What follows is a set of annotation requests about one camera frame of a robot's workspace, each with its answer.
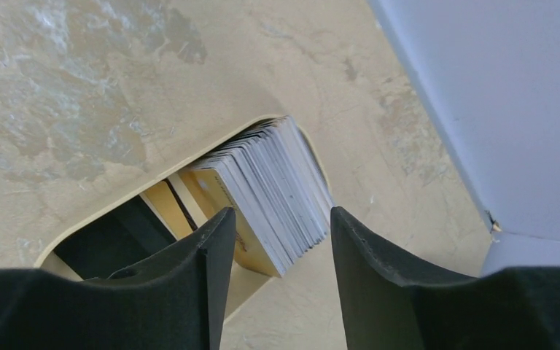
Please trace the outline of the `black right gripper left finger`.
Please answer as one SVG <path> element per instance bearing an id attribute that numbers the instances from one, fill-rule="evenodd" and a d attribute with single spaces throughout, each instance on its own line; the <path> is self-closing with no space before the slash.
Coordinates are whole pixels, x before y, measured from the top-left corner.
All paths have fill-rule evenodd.
<path id="1" fill-rule="evenodd" d="M 0 349 L 218 349 L 236 214 L 106 279 L 0 269 Z"/>

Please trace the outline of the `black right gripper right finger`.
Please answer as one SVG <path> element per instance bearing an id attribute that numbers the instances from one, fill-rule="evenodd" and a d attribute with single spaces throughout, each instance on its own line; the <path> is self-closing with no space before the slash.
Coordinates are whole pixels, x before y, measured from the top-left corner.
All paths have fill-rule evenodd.
<path id="1" fill-rule="evenodd" d="M 393 244 L 340 206 L 330 221 L 349 349 L 560 349 L 560 267 L 474 278 Z"/>

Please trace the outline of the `stack of credit cards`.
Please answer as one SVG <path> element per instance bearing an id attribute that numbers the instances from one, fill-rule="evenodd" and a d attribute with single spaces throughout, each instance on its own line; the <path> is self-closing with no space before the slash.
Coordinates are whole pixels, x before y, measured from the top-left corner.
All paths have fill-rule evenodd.
<path id="1" fill-rule="evenodd" d="M 211 142 L 139 197 L 176 239 L 232 208 L 235 261 L 272 277 L 327 237 L 334 204 L 307 135 L 289 115 L 258 117 Z"/>

